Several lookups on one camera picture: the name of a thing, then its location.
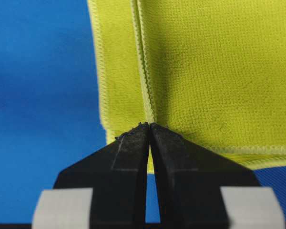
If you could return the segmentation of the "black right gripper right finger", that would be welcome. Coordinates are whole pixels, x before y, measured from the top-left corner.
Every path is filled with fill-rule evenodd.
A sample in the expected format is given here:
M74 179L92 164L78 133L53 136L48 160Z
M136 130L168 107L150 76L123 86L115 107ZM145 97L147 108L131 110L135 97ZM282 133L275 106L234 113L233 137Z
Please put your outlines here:
M156 123L150 125L165 229L283 229L281 206L254 172Z

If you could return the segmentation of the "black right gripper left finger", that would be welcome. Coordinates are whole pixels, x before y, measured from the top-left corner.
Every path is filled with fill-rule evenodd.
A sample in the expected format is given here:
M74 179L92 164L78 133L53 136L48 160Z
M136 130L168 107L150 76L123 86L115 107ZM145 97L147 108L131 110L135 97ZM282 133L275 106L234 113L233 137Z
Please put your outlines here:
M145 225L149 125L62 170L43 190L34 229L142 229Z

